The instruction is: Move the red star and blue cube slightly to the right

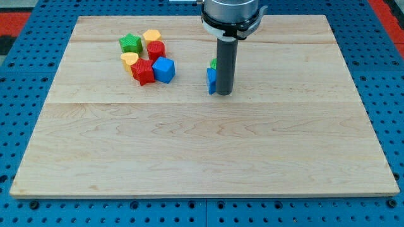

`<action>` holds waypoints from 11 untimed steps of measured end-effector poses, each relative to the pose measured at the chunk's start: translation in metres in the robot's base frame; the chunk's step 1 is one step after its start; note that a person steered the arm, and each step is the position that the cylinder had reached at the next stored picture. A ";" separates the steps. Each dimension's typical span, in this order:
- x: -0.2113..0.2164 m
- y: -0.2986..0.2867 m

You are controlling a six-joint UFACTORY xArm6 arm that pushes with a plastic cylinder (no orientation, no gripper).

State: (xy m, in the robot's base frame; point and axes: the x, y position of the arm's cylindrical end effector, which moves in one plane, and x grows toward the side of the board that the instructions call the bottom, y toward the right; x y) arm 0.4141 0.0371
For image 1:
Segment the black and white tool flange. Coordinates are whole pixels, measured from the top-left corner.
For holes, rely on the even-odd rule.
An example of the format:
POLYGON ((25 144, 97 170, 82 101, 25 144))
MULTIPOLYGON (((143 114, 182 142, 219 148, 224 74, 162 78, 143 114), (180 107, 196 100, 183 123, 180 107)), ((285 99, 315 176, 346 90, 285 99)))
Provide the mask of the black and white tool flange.
POLYGON ((209 16, 205 10, 202 10, 201 21, 205 30, 219 40, 225 42, 245 40, 258 29, 267 10, 267 6, 262 6, 252 15, 251 18, 239 23, 225 23, 217 21, 209 16))

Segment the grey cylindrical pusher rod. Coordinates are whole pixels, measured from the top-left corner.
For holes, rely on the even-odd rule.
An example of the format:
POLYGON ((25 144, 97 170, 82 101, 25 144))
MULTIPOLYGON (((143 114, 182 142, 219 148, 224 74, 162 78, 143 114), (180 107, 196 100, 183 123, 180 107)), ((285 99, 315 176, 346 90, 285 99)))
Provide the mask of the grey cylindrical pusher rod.
POLYGON ((229 95, 233 90, 237 47, 238 40, 217 40, 216 92, 219 95, 229 95))

